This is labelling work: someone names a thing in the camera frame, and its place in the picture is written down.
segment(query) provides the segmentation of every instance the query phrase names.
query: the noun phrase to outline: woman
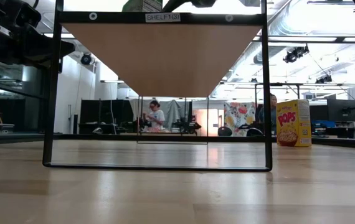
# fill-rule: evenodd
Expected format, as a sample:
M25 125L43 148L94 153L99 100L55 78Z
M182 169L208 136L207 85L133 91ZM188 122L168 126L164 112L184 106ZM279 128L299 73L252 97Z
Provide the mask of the woman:
M160 107L161 105L156 100L153 100L149 105L151 110L150 114L147 114L146 112L143 113L144 119L151 121L151 132L160 131L163 129L165 115Z
M276 105L277 97L273 94L270 94L270 115L272 117L272 133L276 134ZM259 112L259 121L261 123L265 122L265 110L264 107Z

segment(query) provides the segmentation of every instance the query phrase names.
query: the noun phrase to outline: cereal box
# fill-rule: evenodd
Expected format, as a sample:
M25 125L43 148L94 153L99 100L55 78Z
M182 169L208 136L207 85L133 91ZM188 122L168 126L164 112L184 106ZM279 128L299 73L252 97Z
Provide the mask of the cereal box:
M308 100L277 103L277 143L279 146L311 146Z

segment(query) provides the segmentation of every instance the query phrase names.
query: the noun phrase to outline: wooden floor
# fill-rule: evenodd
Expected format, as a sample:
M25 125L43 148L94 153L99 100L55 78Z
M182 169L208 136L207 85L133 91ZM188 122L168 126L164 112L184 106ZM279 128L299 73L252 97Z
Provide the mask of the wooden floor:
M168 155L178 146L140 145L136 153L116 147L110 155L108 147L55 141L54 159L109 164L119 153L122 164L141 157L140 164L232 166L263 155L262 144L209 144L188 146L193 152L173 162ZM150 159L162 148L165 155ZM41 142L0 145L0 223L355 223L355 149L275 147L269 173L50 169L41 165L41 149Z

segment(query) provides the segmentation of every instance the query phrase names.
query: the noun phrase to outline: colorful poster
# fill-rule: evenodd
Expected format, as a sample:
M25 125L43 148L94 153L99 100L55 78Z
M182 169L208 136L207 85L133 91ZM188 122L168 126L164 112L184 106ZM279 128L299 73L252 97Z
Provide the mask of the colorful poster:
M255 121L255 103L224 103L224 118L224 126L232 130L232 136L246 136L247 130L239 127Z

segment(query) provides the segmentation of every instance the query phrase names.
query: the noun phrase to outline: black partition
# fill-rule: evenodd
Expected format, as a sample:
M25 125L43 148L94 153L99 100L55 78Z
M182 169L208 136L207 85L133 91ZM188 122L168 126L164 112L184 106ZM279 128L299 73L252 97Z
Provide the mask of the black partition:
M212 141L212 142L264 142L265 147L263 152L263 165L260 167L245 167L245 164L240 164L232 167L198 167L198 166L173 166L168 164L166 166L116 166L116 165L101 165L101 164L63 164L52 160L53 149L53 129L55 117L55 99L57 96L57 76L59 71L60 59L60 41L62 33L61 23L74 24L146 24L151 26L154 23L146 22L146 12L64 12L64 1L56 0L55 7L55 21L53 32L53 46L52 46L52 67L51 75L49 76L49 110L47 129L45 132L43 165L47 167L64 167L64 168L95 168L95 169L136 169L136 170L204 170L204 171L251 171L251 172L268 172L273 167L272 162L272 135L271 135L271 117L270 117L270 80L269 80L269 64L268 64L268 30L267 30L267 1L261 0L262 13L248 16L248 15L201 15L180 13L180 20L173 22L164 22L168 25L197 25L206 26L209 24L222 26L260 26L262 27L262 54L263 54L263 94L265 98L265 136L259 138L222 138L222 137L193 137L182 139L181 136L119 136L119 135L68 135L65 138L72 139L102 139L102 140L134 140L143 141Z

